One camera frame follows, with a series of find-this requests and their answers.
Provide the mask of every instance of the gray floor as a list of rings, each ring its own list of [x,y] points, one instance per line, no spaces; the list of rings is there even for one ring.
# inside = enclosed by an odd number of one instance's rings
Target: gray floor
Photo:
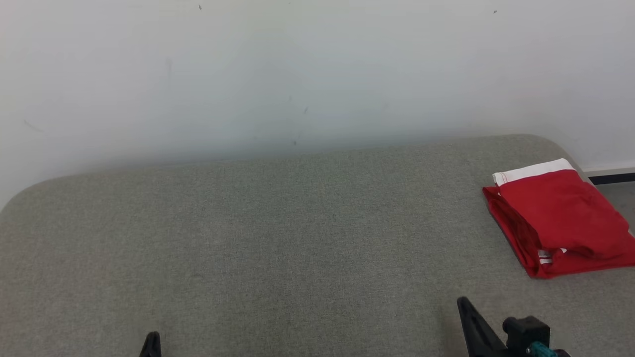
[[[631,229],[635,229],[635,182],[598,185],[597,188],[624,216]]]

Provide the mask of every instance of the wall mark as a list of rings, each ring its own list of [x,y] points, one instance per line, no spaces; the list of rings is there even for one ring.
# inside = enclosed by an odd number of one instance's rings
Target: wall mark
[[[44,133],[44,130],[42,130],[42,129],[38,128],[38,127],[32,126],[32,125],[31,125],[31,124],[30,124],[30,123],[29,123],[26,119],[24,119],[24,123],[25,123],[25,124],[26,124],[29,128],[31,128],[31,129],[33,129],[33,130],[37,131],[38,133]]]

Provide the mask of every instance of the white fabric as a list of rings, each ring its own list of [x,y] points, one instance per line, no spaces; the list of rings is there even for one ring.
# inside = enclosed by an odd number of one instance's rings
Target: white fabric
[[[566,248],[560,248],[560,250],[562,250],[563,253],[566,253]],[[551,259],[551,253],[547,250],[538,249],[538,258],[542,258],[538,260],[541,264],[550,264],[553,262]]]
[[[575,170],[566,159],[557,159],[548,163],[535,164],[515,170],[494,173],[494,182],[500,187],[508,182],[524,179],[525,177],[543,175],[547,172],[560,170]]]

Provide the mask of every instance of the white stripe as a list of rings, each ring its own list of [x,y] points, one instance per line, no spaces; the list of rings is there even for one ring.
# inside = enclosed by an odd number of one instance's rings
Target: white stripe
[[[494,182],[500,187],[508,182],[524,179],[525,177],[539,176],[547,172],[560,170],[575,170],[566,159],[557,159],[548,163],[535,164],[515,170],[497,172],[492,175]]]

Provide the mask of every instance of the folded red shirt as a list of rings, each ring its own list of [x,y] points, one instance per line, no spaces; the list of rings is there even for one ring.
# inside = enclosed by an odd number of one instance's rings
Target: folded red shirt
[[[530,276],[635,266],[628,223],[567,160],[493,176],[483,193]]]

